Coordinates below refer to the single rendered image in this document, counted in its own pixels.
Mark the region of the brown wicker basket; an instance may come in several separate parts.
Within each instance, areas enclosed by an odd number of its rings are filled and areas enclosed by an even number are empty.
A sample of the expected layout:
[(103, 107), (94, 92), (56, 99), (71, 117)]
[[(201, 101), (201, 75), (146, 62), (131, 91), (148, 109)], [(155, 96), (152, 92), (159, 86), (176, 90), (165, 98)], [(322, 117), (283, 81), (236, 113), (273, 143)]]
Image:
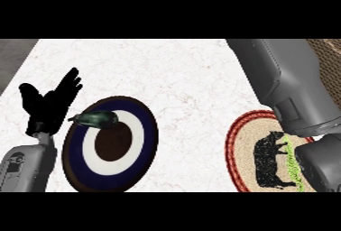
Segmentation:
[(307, 39), (320, 59), (320, 80), (341, 109), (341, 39)]

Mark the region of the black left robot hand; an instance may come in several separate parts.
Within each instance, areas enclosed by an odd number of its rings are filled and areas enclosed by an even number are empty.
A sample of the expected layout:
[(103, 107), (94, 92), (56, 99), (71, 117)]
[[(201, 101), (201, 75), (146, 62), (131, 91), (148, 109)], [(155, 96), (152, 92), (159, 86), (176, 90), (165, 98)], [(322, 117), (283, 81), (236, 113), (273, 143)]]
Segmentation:
[(83, 88), (80, 80), (78, 69), (71, 68), (59, 86), (46, 95), (40, 94), (29, 83), (19, 85), (22, 108), (29, 115), (25, 131), (29, 136), (38, 133), (53, 135), (59, 132), (69, 106)]

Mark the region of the blue and white round plate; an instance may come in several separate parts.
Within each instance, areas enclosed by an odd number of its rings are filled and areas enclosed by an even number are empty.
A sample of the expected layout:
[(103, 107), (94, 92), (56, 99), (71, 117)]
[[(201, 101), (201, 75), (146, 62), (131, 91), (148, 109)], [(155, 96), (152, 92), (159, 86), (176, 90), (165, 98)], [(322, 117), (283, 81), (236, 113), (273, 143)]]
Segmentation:
[(115, 112), (118, 123), (97, 129), (72, 122), (62, 147), (63, 173), (81, 192), (122, 192), (137, 183), (155, 159), (156, 119), (133, 97), (105, 98), (83, 113), (97, 110)]

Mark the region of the dark green eggplant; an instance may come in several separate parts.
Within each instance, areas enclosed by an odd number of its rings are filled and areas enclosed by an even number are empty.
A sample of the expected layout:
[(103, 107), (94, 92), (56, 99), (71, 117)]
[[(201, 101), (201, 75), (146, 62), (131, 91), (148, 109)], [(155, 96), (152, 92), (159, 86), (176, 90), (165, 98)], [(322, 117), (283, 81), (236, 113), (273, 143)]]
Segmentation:
[(112, 111), (97, 110), (75, 115), (68, 121), (91, 128), (109, 129), (118, 123), (118, 116)]

